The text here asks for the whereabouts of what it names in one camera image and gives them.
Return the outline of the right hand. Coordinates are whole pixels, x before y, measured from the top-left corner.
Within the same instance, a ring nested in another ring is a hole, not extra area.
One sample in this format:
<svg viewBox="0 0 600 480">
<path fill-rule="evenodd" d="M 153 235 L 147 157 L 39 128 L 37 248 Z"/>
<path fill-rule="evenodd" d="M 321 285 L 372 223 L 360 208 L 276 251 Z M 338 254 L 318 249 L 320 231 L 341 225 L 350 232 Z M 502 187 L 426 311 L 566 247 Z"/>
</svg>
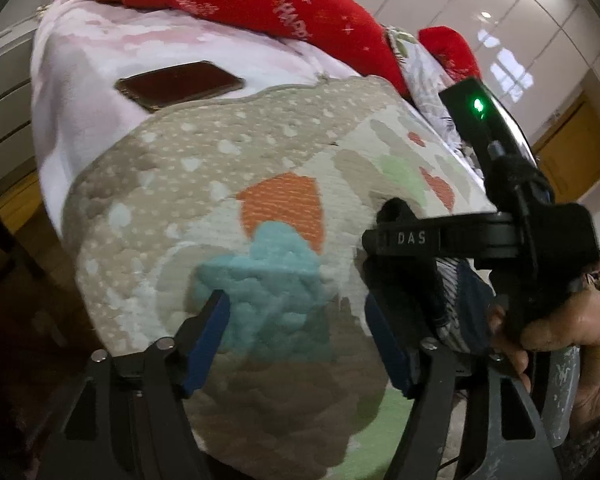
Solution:
<svg viewBox="0 0 600 480">
<path fill-rule="evenodd" d="M 570 416 L 570 429 L 578 434 L 600 420 L 600 291 L 587 288 L 571 298 L 548 318 L 529 324 L 517 342 L 503 332 L 505 311 L 493 307 L 488 323 L 493 347 L 504 353 L 527 389 L 531 382 L 526 374 L 531 351 L 551 352 L 578 347 L 581 370 L 576 397 Z"/>
</svg>

